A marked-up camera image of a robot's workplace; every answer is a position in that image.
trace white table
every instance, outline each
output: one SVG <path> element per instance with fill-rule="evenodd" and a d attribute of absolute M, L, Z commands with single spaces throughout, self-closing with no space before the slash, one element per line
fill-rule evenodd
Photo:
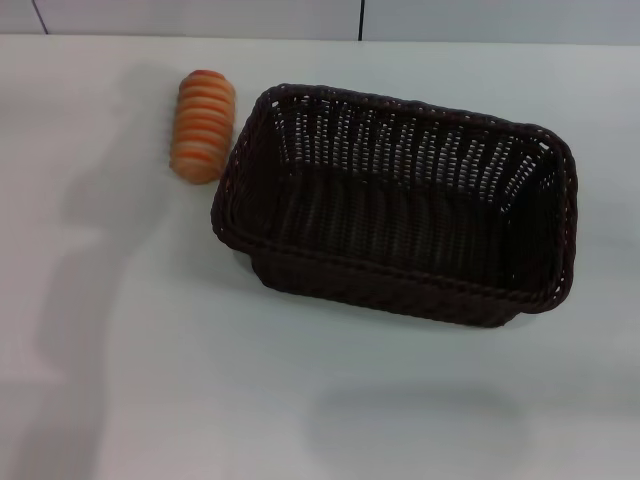
<path fill-rule="evenodd" d="M 0 37 L 0 478 L 640 478 L 640 48 Z M 569 299 L 478 331 L 279 294 L 167 167 L 180 79 L 542 124 Z"/>

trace white wall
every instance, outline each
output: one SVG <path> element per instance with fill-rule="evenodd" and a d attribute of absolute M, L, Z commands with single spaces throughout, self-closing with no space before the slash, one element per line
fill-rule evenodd
<path fill-rule="evenodd" d="M 0 33 L 44 33 L 30 0 L 0 0 Z"/>
<path fill-rule="evenodd" d="M 367 0 L 365 40 L 640 44 L 640 0 Z"/>
<path fill-rule="evenodd" d="M 51 33 L 355 40 L 360 0 L 38 0 Z"/>

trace rectangular basket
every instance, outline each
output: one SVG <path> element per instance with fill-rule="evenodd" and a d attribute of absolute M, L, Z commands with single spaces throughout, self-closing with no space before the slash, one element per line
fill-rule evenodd
<path fill-rule="evenodd" d="M 211 218 L 276 290 L 496 327 L 573 280 L 578 182 L 536 125 L 324 86 L 263 93 Z"/>

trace orange bread roll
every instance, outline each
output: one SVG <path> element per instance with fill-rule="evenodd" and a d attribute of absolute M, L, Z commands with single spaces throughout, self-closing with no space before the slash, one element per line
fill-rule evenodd
<path fill-rule="evenodd" d="M 170 166 L 188 182 L 220 178 L 231 147 L 235 96 L 224 75 L 209 70 L 196 70 L 180 84 Z"/>

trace wicker basket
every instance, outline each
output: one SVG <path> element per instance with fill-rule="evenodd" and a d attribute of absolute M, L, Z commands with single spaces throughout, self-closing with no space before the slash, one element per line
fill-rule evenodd
<path fill-rule="evenodd" d="M 260 96 L 214 231 L 276 290 L 496 327 L 573 280 L 578 182 L 548 130 L 330 87 Z"/>

